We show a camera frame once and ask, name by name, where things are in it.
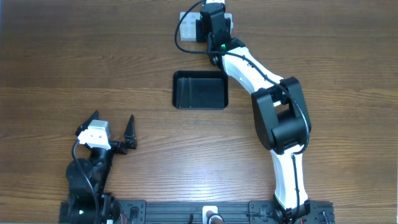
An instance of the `table surface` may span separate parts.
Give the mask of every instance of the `table surface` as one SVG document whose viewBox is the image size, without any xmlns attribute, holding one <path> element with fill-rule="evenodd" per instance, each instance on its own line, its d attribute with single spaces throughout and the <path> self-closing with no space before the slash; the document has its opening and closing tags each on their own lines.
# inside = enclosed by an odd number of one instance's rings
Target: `table surface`
<svg viewBox="0 0 398 224">
<path fill-rule="evenodd" d="M 76 127 L 95 110 L 116 140 L 136 118 L 138 149 L 116 156 L 108 179 L 117 198 L 272 200 L 271 154 L 238 82 L 229 79 L 225 110 L 172 106 L 175 71 L 216 70 L 174 46 L 179 12 L 193 3 L 2 2 L 0 222 L 57 222 Z M 233 36 L 303 86 L 313 125 L 305 187 L 310 199 L 334 203 L 337 223 L 396 222 L 397 8 L 394 0 L 227 1 Z"/>
</svg>

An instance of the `black cable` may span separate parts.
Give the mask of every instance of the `black cable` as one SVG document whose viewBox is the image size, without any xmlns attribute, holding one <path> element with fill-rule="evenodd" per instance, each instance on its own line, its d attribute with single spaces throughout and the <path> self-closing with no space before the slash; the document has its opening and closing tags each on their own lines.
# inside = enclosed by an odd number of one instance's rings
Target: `black cable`
<svg viewBox="0 0 398 224">
<path fill-rule="evenodd" d="M 100 211 L 100 203 L 98 202 L 98 198 L 95 194 L 94 188 L 91 185 L 90 181 L 88 180 L 85 171 L 83 170 L 83 168 L 81 167 L 79 160 L 76 158 L 76 154 L 75 154 L 75 150 L 77 148 L 77 145 L 79 145 L 79 140 L 77 139 L 72 147 L 72 157 L 73 160 L 75 161 L 75 164 L 77 166 L 77 169 L 80 172 L 81 177 L 85 180 L 87 187 L 90 189 L 91 194 L 93 195 L 94 198 L 94 203 L 95 203 L 95 219 L 94 219 L 94 224 L 98 224 L 98 215 L 99 215 L 99 211 Z"/>
<path fill-rule="evenodd" d="M 280 90 L 282 90 L 286 96 L 291 100 L 291 102 L 293 103 L 293 105 L 298 109 L 298 112 L 300 113 L 301 117 L 303 118 L 304 121 L 304 125 L 305 125 L 305 144 L 303 146 L 303 148 L 299 151 L 299 152 L 293 152 L 293 154 L 298 155 L 298 154 L 302 154 L 308 147 L 308 143 L 310 141 L 310 128 L 308 127 L 308 122 L 307 119 L 305 119 L 303 110 L 301 109 L 300 105 L 297 103 L 297 101 L 292 97 L 292 95 L 290 95 L 289 91 L 287 91 L 282 85 L 280 85 L 279 83 L 276 83 L 274 81 L 272 81 L 271 79 L 268 78 L 267 75 L 265 75 L 261 69 L 255 64 L 253 63 L 251 60 L 249 60 L 248 58 L 246 58 L 244 55 L 238 55 L 238 54 L 234 54 L 231 52 L 220 52 L 220 51 L 193 51 L 193 50 L 185 50 L 183 49 L 177 41 L 177 36 L 178 36 L 178 30 L 180 29 L 180 25 L 182 23 L 182 21 L 185 19 L 185 17 L 187 16 L 187 14 L 192 11 L 192 9 L 194 9 L 195 7 L 197 7 L 199 4 L 204 3 L 203 0 L 198 1 L 197 3 L 195 3 L 187 12 L 185 12 L 185 14 L 182 16 L 182 18 L 180 19 L 180 21 L 178 22 L 177 28 L 175 29 L 175 33 L 174 33 L 174 42 L 175 45 L 177 46 L 178 49 L 180 49 L 182 52 L 185 53 L 189 53 L 189 54 L 206 54 L 206 55 L 231 55 L 231 56 L 235 56 L 238 58 L 241 58 L 242 60 L 247 61 L 253 68 L 255 68 L 262 77 L 264 77 L 264 79 L 268 82 L 270 82 L 271 84 L 275 85 L 277 88 L 279 88 Z"/>
<path fill-rule="evenodd" d="M 297 208 L 296 208 L 296 214 L 292 218 L 292 224 L 294 224 L 297 220 L 297 215 L 299 215 L 300 211 L 300 194 L 299 194 L 299 182 L 297 178 L 297 167 L 296 167 L 296 157 L 292 155 L 292 160 L 293 160 L 293 170 L 294 170 L 294 182 L 295 182 L 295 188 L 296 188 L 296 194 L 297 194 Z"/>
</svg>

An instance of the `brown wood surface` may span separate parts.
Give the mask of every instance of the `brown wood surface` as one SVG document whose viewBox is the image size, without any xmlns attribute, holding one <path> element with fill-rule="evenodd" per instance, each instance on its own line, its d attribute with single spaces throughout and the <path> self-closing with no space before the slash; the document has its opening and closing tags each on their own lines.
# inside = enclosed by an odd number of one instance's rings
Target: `brown wood surface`
<svg viewBox="0 0 398 224">
<path fill-rule="evenodd" d="M 94 110 L 118 140 L 136 117 L 138 149 L 116 156 L 108 179 L 118 198 L 272 199 L 271 155 L 236 81 L 223 111 L 171 104 L 175 71 L 215 70 L 174 46 L 179 12 L 193 3 L 2 2 L 0 222 L 57 222 L 74 133 Z M 337 223 L 395 223 L 398 1 L 228 0 L 227 11 L 258 61 L 303 86 L 310 198 L 334 202 Z"/>
</svg>

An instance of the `black container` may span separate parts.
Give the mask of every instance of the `black container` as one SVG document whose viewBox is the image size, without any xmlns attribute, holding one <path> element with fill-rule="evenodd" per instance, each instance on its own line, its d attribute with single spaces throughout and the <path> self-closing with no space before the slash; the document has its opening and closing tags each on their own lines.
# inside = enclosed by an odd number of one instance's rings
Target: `black container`
<svg viewBox="0 0 398 224">
<path fill-rule="evenodd" d="M 173 105 L 185 110 L 222 110 L 228 106 L 228 76 L 221 71 L 177 71 Z"/>
</svg>

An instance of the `wood grain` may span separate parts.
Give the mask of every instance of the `wood grain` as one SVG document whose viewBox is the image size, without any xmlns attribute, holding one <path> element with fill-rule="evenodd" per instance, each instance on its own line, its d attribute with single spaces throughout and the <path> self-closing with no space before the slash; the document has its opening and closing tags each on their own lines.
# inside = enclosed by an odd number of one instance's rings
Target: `wood grain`
<svg viewBox="0 0 398 224">
<path fill-rule="evenodd" d="M 215 70 L 173 44 L 184 0 L 4 0 L 0 30 L 0 222 L 57 222 L 74 131 L 94 110 L 121 140 L 107 191 L 165 201 L 270 200 L 271 155 L 250 96 L 230 79 L 223 111 L 178 111 L 177 70 Z M 337 223 L 395 223 L 398 1 L 229 0 L 233 34 L 297 77 L 313 129 L 306 190 Z M 203 49 L 202 44 L 184 44 Z M 78 156 L 88 156 L 81 148 Z"/>
</svg>

